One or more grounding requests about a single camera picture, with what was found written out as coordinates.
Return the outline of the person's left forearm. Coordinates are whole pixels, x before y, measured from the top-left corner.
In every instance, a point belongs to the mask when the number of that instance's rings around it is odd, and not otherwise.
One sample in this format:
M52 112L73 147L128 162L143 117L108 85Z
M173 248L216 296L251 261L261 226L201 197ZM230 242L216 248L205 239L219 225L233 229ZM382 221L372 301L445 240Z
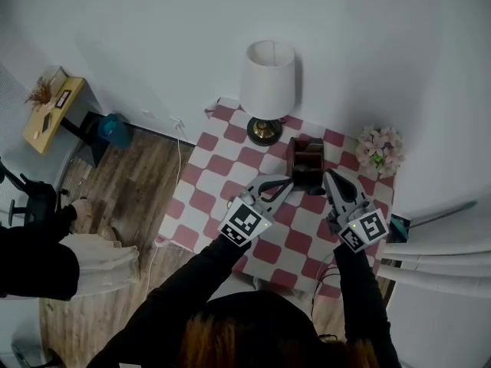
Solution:
M226 236L219 235L155 288L145 305L153 309L176 309L179 313L196 311L231 275L232 268L251 246L252 243L247 242L239 247Z

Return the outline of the brown wooden organizer box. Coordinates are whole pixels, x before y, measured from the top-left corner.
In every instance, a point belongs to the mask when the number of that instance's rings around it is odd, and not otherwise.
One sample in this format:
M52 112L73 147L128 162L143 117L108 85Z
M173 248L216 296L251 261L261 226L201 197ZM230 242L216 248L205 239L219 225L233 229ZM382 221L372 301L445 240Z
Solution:
M324 173L323 153L306 153L308 140L291 138L287 149L287 175L296 187L311 188L321 186Z

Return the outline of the black office chair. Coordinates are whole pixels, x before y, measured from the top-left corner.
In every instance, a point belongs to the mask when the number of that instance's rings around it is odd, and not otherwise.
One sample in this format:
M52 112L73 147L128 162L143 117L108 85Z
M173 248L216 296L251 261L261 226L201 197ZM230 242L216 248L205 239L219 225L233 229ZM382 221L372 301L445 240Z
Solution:
M61 197L69 196L69 191L59 189L56 191L50 184L28 179L24 174L17 177L2 162L0 158L0 184L7 178L11 184L28 197L25 206L17 206L12 199L8 211L8 225L12 226L15 215L24 216L24 225L30 222L41 221L61 211Z

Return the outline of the pale rectangular box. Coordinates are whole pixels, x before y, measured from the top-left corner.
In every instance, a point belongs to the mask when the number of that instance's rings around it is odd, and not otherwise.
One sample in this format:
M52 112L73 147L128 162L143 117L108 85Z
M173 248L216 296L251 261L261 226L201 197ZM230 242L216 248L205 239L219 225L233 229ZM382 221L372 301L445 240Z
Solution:
M67 75L61 66L51 65L47 67L41 77L49 83L50 87L59 89L67 80Z

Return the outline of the white table lamp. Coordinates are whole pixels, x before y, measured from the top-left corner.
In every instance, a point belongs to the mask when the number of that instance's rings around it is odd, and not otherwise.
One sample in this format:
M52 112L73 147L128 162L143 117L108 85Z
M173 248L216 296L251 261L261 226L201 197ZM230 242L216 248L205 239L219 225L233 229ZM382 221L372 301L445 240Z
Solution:
M295 108L295 52L278 41L257 41L246 48L239 92L241 108L251 117L249 139L271 146L283 133L282 119Z

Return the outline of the person's black top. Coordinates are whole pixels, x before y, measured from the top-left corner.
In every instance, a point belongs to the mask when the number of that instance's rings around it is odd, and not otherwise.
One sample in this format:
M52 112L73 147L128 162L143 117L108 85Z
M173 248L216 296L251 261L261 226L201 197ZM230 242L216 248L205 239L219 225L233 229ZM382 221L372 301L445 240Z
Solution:
M144 301L126 327L107 343L87 368L120 368L122 363L141 368L171 364L183 338L185 322L198 314L205 319L231 319L236 324L256 326L262 339L278 336L311 345L321 342L308 315L272 291L210 297L201 308L184 313L176 309L153 309ZM389 347L372 346L381 368L402 368L393 343Z

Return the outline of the white curtains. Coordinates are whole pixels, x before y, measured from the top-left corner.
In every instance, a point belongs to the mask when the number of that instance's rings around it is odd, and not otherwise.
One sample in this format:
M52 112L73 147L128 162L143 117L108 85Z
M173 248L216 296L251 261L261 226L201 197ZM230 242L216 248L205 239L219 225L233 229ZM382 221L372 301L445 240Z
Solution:
M406 243L387 243L378 275L430 291L491 299L491 212L459 213L415 228Z

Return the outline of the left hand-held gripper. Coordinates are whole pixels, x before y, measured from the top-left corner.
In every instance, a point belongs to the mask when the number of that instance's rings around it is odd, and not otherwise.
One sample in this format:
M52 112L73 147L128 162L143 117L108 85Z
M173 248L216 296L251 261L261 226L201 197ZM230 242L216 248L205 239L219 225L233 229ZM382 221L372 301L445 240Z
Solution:
M292 178L285 175L256 176L240 196L228 204L218 231L238 247L246 245L273 225L271 216L287 199L293 186Z

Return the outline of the teal trash bin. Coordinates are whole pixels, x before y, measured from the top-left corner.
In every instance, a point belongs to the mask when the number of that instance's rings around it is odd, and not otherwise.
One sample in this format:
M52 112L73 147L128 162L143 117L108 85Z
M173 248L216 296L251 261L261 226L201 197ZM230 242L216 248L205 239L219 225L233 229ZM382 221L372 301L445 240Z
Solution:
M110 144L128 148L131 145L131 134L125 120L120 114L110 113L103 117L97 127L98 136Z

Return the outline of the pink flower bouquet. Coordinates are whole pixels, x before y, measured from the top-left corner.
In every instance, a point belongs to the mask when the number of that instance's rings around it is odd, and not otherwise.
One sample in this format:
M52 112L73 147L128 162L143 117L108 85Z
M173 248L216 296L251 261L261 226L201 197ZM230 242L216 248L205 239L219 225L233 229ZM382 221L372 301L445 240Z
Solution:
M381 178L395 176L404 161L403 142L393 127L365 126L358 136L357 161Z

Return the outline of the person's right forearm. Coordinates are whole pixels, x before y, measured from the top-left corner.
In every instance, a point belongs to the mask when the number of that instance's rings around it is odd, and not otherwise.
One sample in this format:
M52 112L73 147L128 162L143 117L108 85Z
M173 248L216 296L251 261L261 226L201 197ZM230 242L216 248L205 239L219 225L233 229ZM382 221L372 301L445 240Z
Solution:
M334 256L341 277L347 340L369 340L376 347L391 346L387 312L365 252L354 253L342 244L334 250Z

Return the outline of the teal box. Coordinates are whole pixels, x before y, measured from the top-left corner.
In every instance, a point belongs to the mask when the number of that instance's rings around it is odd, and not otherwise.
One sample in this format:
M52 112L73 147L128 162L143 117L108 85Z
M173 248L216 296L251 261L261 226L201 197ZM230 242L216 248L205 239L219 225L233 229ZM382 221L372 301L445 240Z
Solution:
M394 242L407 242L410 220L396 214L390 217L390 233Z

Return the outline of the dried brown plant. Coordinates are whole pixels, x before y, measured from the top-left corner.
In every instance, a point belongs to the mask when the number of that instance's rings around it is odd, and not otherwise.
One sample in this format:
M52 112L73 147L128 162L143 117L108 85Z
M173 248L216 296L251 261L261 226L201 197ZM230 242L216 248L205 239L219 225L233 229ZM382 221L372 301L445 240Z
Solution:
M38 110L43 105L48 104L51 101L51 84L44 77L39 77L35 88L28 95L25 103L31 106L32 110Z

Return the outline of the yellow wooden side desk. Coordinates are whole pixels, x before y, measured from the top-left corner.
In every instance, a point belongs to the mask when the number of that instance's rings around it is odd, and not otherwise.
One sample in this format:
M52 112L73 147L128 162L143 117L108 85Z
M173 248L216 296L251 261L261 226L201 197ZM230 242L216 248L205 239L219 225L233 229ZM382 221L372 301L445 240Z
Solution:
M77 156L96 168L108 148L96 126L90 121L95 115L94 97L87 81L82 77L69 77L54 93L49 103L37 106L23 131L24 139L41 155L48 152L61 133L76 137L79 147Z

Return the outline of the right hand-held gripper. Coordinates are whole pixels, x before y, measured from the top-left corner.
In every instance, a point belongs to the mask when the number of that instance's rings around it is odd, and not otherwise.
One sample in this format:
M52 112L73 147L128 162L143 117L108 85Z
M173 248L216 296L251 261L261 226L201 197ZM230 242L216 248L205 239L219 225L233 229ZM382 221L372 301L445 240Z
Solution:
M326 218L328 227L342 244L358 253L389 234L383 212L366 196L355 176L340 169L327 169L323 179L330 203L336 209Z

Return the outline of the pink checkered tablecloth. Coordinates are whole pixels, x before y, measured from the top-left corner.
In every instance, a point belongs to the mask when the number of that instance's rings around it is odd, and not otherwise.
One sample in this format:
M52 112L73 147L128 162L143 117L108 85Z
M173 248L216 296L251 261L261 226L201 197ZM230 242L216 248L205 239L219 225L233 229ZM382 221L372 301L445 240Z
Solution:
M283 174L292 137L320 138L325 165L357 178L385 215L391 214L394 181L364 171L355 156L356 141L322 126L288 117L281 139L273 146L256 146L247 136L249 115L235 100L218 101L167 206L156 245L173 242L201 252L219 233L227 202L256 176ZM300 291L318 289L328 297L340 294L339 280L323 278L333 261L338 240L325 221L330 207L325 197L291 193L275 213L274 225L262 233L236 270Z

